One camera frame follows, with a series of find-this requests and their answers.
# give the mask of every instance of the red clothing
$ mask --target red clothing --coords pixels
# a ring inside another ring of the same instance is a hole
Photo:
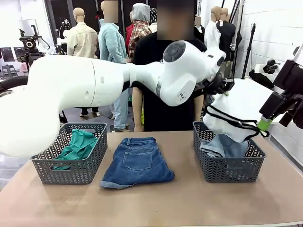
[[[134,29],[134,24],[131,24],[130,26],[128,26],[126,28],[126,43],[125,43],[125,45],[126,45],[126,53],[128,53],[129,40],[131,39],[133,29]]]

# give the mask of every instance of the gray hoodie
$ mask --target gray hoodie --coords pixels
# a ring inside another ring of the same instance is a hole
[[[136,3],[133,5],[133,20],[150,21],[150,6],[143,3]]]

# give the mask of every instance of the denim shorts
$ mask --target denim shorts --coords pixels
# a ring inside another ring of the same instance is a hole
[[[113,155],[100,186],[123,189],[139,183],[173,180],[155,138],[125,138]]]

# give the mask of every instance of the white shirt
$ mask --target white shirt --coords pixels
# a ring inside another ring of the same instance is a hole
[[[220,36],[221,36],[221,33],[217,29],[215,22],[210,20],[208,22],[208,25],[206,26],[205,35],[204,35],[204,43],[205,43],[206,47],[208,49],[212,48],[212,47],[219,48]]]
[[[157,22],[152,23],[151,25],[149,25],[149,28],[151,30],[151,33],[154,33],[157,31]]]
[[[94,58],[98,35],[84,22],[79,22],[70,29],[67,37],[67,55]]]

